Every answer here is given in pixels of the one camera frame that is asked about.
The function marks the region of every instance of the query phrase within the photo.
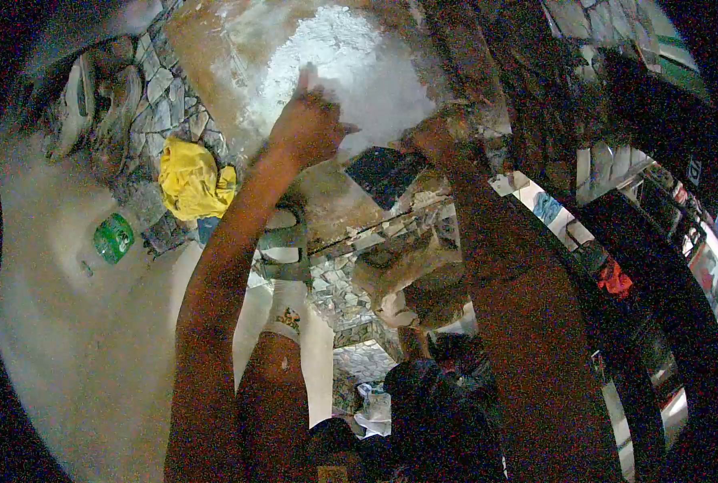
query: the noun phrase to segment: hanging clothes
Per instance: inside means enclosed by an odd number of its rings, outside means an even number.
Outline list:
[[[546,192],[541,192],[536,194],[535,203],[533,204],[533,214],[541,218],[541,221],[543,221],[545,225],[549,225],[557,218],[562,208],[563,207],[557,202],[557,199],[549,196]]]
[[[605,288],[609,294],[616,295],[617,300],[623,301],[630,295],[632,280],[621,271],[619,264],[610,256],[605,268],[601,270],[597,286]]]
[[[235,169],[217,173],[214,157],[203,146],[170,137],[163,145],[158,183],[163,204],[182,221],[221,218],[235,196]]]

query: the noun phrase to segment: green container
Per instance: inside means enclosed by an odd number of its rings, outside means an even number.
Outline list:
[[[131,225],[119,213],[105,219],[93,234],[96,253],[110,265],[118,263],[128,253],[133,240]]]

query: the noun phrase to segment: red cloth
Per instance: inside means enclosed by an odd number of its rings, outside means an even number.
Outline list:
[[[613,258],[609,258],[605,268],[601,271],[597,286],[605,287],[609,294],[616,295],[617,299],[621,301],[629,295],[632,280],[621,271],[621,267]]]

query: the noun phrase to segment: concrete wall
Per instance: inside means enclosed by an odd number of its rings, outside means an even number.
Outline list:
[[[152,262],[138,240],[118,265],[94,261],[93,231],[115,201],[85,174],[82,156],[49,165],[40,142],[38,134],[0,141],[6,368],[37,432],[76,481],[161,481],[174,329],[200,248]],[[265,287],[248,292],[234,341],[237,379],[270,298]],[[304,332],[313,424],[331,415],[333,334],[320,319]]]

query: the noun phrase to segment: yellow cloth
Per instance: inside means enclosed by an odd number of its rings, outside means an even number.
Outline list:
[[[235,169],[222,169],[203,146],[174,137],[163,145],[158,183],[163,204],[182,221],[224,215],[235,196]]]

